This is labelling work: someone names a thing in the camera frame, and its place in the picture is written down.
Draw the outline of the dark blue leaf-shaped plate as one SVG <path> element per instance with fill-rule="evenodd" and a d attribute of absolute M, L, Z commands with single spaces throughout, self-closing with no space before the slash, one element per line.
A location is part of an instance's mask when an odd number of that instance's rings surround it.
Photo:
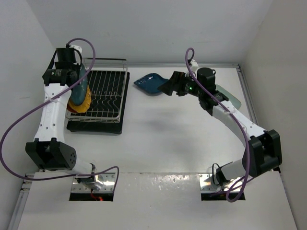
<path fill-rule="evenodd" d="M 162 93 L 158 88 L 165 84 L 167 81 L 168 79 L 162 77 L 157 73 L 149 73 L 134 81 L 133 84 L 139 90 L 148 95 L 156 95 Z"/>

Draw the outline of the teal round plate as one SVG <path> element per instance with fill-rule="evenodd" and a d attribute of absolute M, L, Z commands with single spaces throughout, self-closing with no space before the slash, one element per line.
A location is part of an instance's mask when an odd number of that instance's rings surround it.
<path fill-rule="evenodd" d="M 72 66 L 72 72 L 68 81 L 69 86 L 72 86 L 75 82 L 81 79 L 86 73 L 86 68 L 83 64 L 74 63 Z M 72 105 L 80 106 L 87 94 L 88 78 L 85 76 L 75 87 L 71 89 L 71 96 L 69 102 Z"/>

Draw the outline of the yellow polka dot plate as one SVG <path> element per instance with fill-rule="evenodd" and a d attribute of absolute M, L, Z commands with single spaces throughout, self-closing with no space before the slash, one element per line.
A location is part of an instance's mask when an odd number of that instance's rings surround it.
<path fill-rule="evenodd" d="M 77 114 L 77 113 L 86 113 L 87 110 L 90 108 L 92 102 L 91 98 L 91 90 L 89 86 L 87 86 L 87 91 L 85 95 L 84 101 L 80 105 L 75 105 L 72 101 L 72 98 L 70 97 L 68 100 L 67 106 L 71 108 L 71 113 Z"/>

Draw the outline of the light green oval plate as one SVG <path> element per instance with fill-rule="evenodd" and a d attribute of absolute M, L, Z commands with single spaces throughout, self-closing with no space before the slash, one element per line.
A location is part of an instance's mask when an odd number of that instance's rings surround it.
<path fill-rule="evenodd" d="M 227 91 L 225 88 L 223 88 L 220 85 L 216 85 L 216 90 L 224 94 L 232 103 L 232 105 L 239 110 L 242 103 L 240 100 L 238 100 L 233 94 L 231 94 L 229 91 Z"/>

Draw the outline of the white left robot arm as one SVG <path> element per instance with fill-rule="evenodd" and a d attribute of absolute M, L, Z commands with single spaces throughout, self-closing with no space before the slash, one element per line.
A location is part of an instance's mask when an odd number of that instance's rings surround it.
<path fill-rule="evenodd" d="M 91 105 L 86 69 L 75 57 L 81 52 L 79 46 L 56 49 L 43 75 L 47 105 L 34 140 L 26 144 L 25 151 L 39 169 L 75 174 L 78 183 L 90 187 L 99 181 L 95 166 L 82 161 L 64 139 L 66 112 L 85 113 Z"/>

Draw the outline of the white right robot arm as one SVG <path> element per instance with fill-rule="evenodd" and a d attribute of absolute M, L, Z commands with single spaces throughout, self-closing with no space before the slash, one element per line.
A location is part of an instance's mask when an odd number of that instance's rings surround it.
<path fill-rule="evenodd" d="M 200 68 L 196 79 L 184 72 L 174 71 L 171 78 L 158 87 L 171 96 L 187 94 L 199 99 L 201 108 L 222 122 L 235 134 L 245 147 L 242 159 L 218 167 L 213 179 L 223 186 L 238 177 L 258 177 L 282 164 L 280 135 L 275 130 L 265 130 L 245 117 L 230 99 L 217 90 L 215 70 Z"/>

